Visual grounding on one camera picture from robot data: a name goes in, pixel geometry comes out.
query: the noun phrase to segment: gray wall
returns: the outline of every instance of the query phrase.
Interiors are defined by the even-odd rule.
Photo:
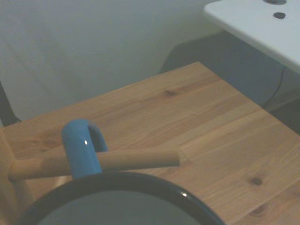
[[[29,119],[194,61],[265,101],[282,66],[217,34],[202,17],[212,1],[1,1],[0,80],[16,115]],[[288,74],[283,92],[299,83]]]

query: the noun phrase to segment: wood knot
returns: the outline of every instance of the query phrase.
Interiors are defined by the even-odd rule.
[[[253,178],[251,181],[250,181],[251,184],[254,184],[254,185],[257,185],[257,186],[260,186],[263,184],[263,180],[258,178],[258,177],[255,177]]]
[[[266,208],[265,205],[261,205],[260,207],[258,207],[255,210],[253,210],[251,212],[251,215],[255,216],[255,217],[260,216],[265,211],[265,208]]]
[[[175,92],[173,90],[166,90],[165,91],[165,95],[167,95],[167,96],[174,96],[174,95],[177,95],[177,92]]]

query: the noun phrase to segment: gray surface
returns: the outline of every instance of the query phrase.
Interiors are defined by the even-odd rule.
[[[164,200],[138,192],[109,191],[76,199],[39,225],[199,225]]]
[[[274,109],[270,113],[300,135],[300,98]]]

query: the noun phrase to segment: black bowl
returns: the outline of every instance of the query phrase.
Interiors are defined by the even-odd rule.
[[[33,203],[14,223],[38,225],[48,214],[78,198],[107,191],[133,191],[154,196],[180,208],[200,225],[225,225],[194,195],[160,178],[134,172],[106,172],[73,180]]]

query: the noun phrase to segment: wooden table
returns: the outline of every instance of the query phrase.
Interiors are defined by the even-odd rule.
[[[300,137],[200,63],[6,127],[18,158],[63,154],[72,119],[110,150],[180,148],[181,166],[140,172],[204,200],[227,224],[300,223]],[[36,197],[69,178],[28,181]]]

